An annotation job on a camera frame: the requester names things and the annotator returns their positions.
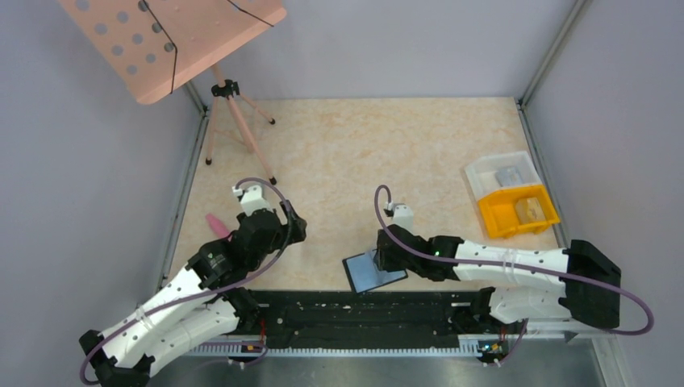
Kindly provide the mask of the pink music stand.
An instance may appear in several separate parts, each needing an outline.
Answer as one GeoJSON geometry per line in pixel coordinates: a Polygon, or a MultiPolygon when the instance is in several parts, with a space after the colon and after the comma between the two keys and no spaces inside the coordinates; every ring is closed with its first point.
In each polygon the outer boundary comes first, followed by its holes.
{"type": "Polygon", "coordinates": [[[209,69],[214,102],[227,103],[247,149],[271,184],[277,179],[236,104],[242,94],[219,62],[286,17],[280,1],[60,2],[127,90],[143,105],[158,102],[209,69]]]}

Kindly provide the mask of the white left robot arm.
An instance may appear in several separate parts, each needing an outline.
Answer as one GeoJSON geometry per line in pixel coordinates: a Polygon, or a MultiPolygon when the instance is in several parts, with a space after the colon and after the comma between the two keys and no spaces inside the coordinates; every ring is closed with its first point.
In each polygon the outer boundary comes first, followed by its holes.
{"type": "Polygon", "coordinates": [[[203,244],[161,290],[121,322],[84,333],[84,385],[145,386],[168,363],[217,335],[253,331],[261,314],[245,285],[307,237],[307,221],[288,200],[286,221],[267,206],[238,215],[228,236],[203,244]]]}

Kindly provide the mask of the yellow plastic bin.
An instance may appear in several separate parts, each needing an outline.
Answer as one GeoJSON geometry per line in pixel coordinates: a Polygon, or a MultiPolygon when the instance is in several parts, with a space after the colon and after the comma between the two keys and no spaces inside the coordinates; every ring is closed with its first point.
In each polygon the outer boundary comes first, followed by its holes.
{"type": "Polygon", "coordinates": [[[491,239],[540,234],[561,221],[544,185],[499,189],[477,204],[491,239]]]}

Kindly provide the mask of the black leather card holder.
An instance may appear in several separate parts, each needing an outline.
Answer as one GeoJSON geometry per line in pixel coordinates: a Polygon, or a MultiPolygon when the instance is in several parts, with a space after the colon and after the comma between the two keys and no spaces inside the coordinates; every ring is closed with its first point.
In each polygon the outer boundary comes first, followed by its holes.
{"type": "Polygon", "coordinates": [[[408,278],[406,270],[381,270],[376,263],[377,251],[369,250],[342,260],[344,271],[354,293],[366,293],[408,278]]]}

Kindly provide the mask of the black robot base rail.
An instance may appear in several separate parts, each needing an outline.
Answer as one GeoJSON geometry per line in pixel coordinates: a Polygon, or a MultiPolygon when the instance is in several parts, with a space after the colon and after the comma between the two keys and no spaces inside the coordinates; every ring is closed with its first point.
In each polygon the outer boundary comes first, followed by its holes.
{"type": "Polygon", "coordinates": [[[517,334],[486,316],[476,292],[252,290],[257,303],[233,336],[271,349],[413,350],[456,348],[463,335],[517,334]]]}

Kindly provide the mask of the gold VIP card in bin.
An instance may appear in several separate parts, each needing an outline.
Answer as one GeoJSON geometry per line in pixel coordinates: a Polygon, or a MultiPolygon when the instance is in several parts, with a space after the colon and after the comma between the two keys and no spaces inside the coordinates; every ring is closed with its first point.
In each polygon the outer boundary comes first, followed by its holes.
{"type": "Polygon", "coordinates": [[[515,204],[515,212],[521,224],[538,223],[546,220],[538,198],[521,198],[515,204]]]}

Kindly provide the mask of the silver VIP card in bin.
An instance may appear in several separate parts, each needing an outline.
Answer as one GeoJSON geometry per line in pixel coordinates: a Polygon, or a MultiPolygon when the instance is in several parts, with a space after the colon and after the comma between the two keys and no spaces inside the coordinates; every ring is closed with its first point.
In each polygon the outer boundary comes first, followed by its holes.
{"type": "Polygon", "coordinates": [[[523,176],[514,165],[498,169],[494,177],[501,187],[513,187],[524,183],[523,176]]]}

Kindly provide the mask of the pink marker pen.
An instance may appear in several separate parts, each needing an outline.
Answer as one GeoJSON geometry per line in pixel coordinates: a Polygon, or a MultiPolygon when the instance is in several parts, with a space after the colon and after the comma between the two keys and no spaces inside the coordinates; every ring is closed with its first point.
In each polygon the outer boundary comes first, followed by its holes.
{"type": "Polygon", "coordinates": [[[224,222],[222,222],[213,214],[207,214],[205,216],[205,219],[207,221],[208,226],[217,238],[230,239],[231,230],[225,225],[224,222]]]}

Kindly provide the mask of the white plastic bin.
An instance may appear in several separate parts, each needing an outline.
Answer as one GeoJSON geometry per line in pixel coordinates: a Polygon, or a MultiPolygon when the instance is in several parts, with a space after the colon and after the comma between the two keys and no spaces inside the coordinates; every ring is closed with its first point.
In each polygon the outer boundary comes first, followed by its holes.
{"type": "Polygon", "coordinates": [[[464,170],[476,200],[503,189],[542,184],[532,158],[525,151],[482,156],[464,170]]]}

